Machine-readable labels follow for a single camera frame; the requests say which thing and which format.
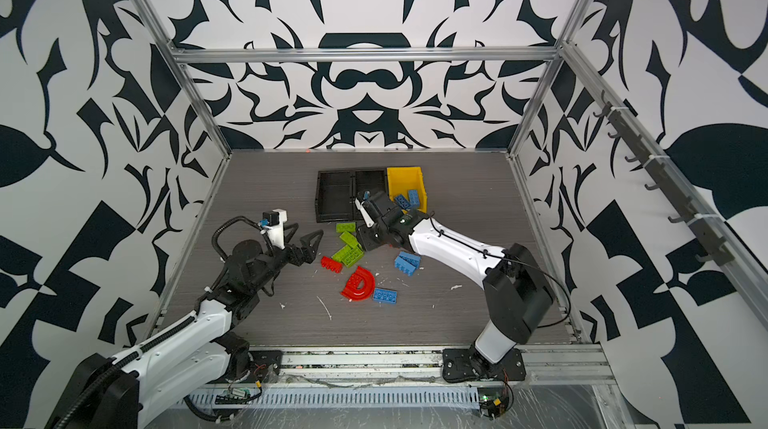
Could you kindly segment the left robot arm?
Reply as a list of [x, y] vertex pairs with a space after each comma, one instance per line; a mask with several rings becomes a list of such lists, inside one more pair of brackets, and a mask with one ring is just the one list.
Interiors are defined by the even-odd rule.
[[268, 230], [225, 252], [217, 229], [211, 245], [223, 262], [194, 309], [151, 338], [111, 357], [93, 354], [74, 370], [49, 417], [49, 428], [144, 428], [199, 387], [249, 373], [249, 344], [234, 332], [272, 296], [287, 265], [312, 263], [323, 238], [317, 230], [292, 244], [272, 242]]

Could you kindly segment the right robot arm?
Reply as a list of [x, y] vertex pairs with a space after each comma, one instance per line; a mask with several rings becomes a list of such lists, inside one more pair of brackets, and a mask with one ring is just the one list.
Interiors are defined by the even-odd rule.
[[484, 293], [489, 322], [472, 345], [475, 359], [498, 364], [544, 326], [559, 281], [542, 270], [523, 245], [493, 246], [460, 234], [418, 209], [402, 209], [378, 192], [355, 202], [359, 231], [370, 251], [389, 245], [434, 259], [476, 283]]

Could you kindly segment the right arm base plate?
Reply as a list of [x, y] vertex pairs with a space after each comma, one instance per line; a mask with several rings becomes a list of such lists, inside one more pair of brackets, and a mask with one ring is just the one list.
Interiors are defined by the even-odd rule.
[[526, 368], [522, 353], [511, 349], [497, 363], [486, 360], [474, 347], [444, 349], [442, 351], [442, 378], [447, 383], [474, 381], [524, 381]]

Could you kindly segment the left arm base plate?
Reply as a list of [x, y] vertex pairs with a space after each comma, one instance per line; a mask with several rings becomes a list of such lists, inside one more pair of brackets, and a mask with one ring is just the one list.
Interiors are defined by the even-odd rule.
[[228, 384], [264, 382], [280, 374], [282, 358], [281, 350], [240, 351], [230, 358], [220, 381]]

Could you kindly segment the blue lego stack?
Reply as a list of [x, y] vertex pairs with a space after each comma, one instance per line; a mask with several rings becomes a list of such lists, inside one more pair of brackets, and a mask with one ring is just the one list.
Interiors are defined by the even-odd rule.
[[412, 276], [419, 268], [421, 257], [407, 252], [400, 252], [394, 260], [394, 267], [407, 276]]

